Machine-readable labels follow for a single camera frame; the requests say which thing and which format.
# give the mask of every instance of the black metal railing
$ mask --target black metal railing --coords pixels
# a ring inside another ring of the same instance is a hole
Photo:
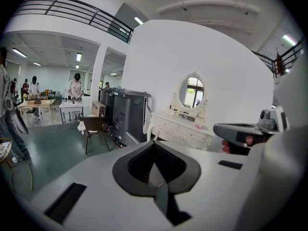
[[[131,27],[111,14],[78,0],[24,0],[14,16],[44,14],[88,24],[129,43]]]
[[[285,75],[287,72],[286,70],[291,68],[293,66],[293,63],[296,61],[296,59],[303,54],[303,39],[301,39],[295,46],[288,49],[285,53],[283,53],[280,57],[282,60],[282,69],[278,70],[278,61],[277,59],[273,60],[270,59],[267,56],[264,56],[262,54],[259,54],[257,52],[253,53],[258,56],[261,61],[266,65],[266,67],[269,68],[269,70],[273,73],[273,77],[277,78],[282,75]]]

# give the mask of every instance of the oval mirror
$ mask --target oval mirror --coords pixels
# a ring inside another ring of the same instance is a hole
[[[204,87],[201,80],[194,77],[187,78],[182,82],[180,86],[180,103],[186,108],[193,109],[201,103],[203,94]]]

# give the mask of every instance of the ornate mirror frame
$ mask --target ornate mirror frame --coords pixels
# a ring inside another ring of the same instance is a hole
[[[179,90],[182,86],[182,83],[186,79],[192,78],[192,77],[197,78],[202,82],[203,87],[204,87],[204,92],[203,92],[203,98],[202,98],[202,100],[201,100],[201,102],[198,106],[196,106],[194,108],[187,108],[187,107],[184,107],[180,102]],[[173,94],[173,100],[171,102],[170,109],[176,111],[177,113],[187,114],[188,116],[195,117],[195,118],[198,118],[198,119],[203,119],[205,121],[206,105],[207,105],[206,83],[205,83],[204,79],[201,78],[200,75],[198,75],[196,72],[193,72],[193,73],[185,76],[185,78],[181,81],[180,85],[178,86],[177,91]]]

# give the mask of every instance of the jeans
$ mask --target jeans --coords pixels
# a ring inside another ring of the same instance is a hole
[[[10,112],[6,112],[0,118],[0,136],[2,138],[12,139],[11,152],[17,160],[22,160],[25,157],[25,153],[27,153],[26,144],[20,137],[19,130]]]

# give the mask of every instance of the green floor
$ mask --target green floor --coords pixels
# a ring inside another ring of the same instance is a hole
[[[29,128],[28,135],[22,135],[31,159],[19,162],[10,169],[7,164],[1,164],[0,169],[8,184],[11,184],[11,174],[15,192],[27,200],[31,200],[43,186],[59,177],[67,170],[89,156],[108,152],[101,136],[91,136],[88,141],[88,154],[85,154],[86,135],[77,130],[79,123],[61,124]],[[114,148],[110,138],[107,138],[109,148]],[[33,173],[33,190],[30,191],[31,178],[27,165]]]

